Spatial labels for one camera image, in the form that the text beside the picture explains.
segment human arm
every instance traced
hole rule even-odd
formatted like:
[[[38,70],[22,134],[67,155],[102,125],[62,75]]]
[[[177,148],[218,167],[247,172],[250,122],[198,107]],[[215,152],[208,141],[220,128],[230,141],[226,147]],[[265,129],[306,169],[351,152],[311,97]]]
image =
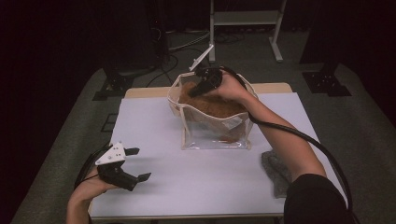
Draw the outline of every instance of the human arm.
[[[82,181],[70,196],[67,204],[66,224],[88,224],[88,208],[92,199],[108,189],[115,188],[116,186],[101,180],[96,167],[93,168],[87,175],[87,179]]]
[[[221,85],[210,92],[225,100],[236,101],[243,105],[252,117],[257,120],[271,122],[295,129],[289,122],[269,109],[259,99],[245,90],[234,77],[223,72]],[[292,180],[303,174],[326,176],[324,168],[316,157],[311,146],[302,138],[278,129],[259,125],[262,133],[273,147],[277,155],[290,170]]]

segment person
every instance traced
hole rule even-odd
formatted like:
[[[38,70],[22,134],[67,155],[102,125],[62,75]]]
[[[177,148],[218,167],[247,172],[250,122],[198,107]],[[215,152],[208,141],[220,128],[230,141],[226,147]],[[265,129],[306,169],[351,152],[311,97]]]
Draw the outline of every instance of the person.
[[[289,122],[248,92],[236,78],[225,71],[222,73],[221,85],[207,93],[208,95],[219,95],[226,101],[235,101],[243,105],[257,120],[295,129]],[[259,128],[276,154],[290,170],[292,182],[284,206],[284,223],[354,223],[344,198],[326,177],[324,167],[312,147],[304,139],[294,134],[262,125],[259,125]],[[87,209],[91,199],[113,188],[114,186],[110,186],[98,178],[82,183],[71,196],[67,212],[68,220],[87,221]]]

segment person's left arm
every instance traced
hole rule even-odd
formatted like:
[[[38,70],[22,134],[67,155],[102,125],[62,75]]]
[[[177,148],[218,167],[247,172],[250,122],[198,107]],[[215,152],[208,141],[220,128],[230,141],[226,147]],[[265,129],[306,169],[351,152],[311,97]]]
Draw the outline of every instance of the person's left arm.
[[[116,188],[116,186],[101,180],[96,167],[93,168],[86,180],[82,181],[70,196],[67,204],[66,224],[88,224],[88,209],[92,199],[108,189]]]

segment transparent bag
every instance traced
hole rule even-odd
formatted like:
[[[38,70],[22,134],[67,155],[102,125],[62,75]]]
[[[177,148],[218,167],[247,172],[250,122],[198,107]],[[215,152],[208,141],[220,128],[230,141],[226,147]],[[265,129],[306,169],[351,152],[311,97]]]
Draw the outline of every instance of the transparent bag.
[[[245,82],[247,90],[257,97],[250,83],[238,76]],[[172,112],[183,123],[182,149],[250,149],[248,135],[253,123],[248,118],[248,112],[220,119],[179,102],[183,85],[200,80],[193,72],[181,74],[167,95]]]

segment black sleeve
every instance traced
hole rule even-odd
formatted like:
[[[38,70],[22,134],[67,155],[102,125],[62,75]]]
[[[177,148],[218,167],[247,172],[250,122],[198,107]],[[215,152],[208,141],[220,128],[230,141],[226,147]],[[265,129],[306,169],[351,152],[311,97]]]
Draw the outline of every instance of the black sleeve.
[[[343,196],[321,175],[301,175],[291,183],[284,209],[285,224],[353,224]]]

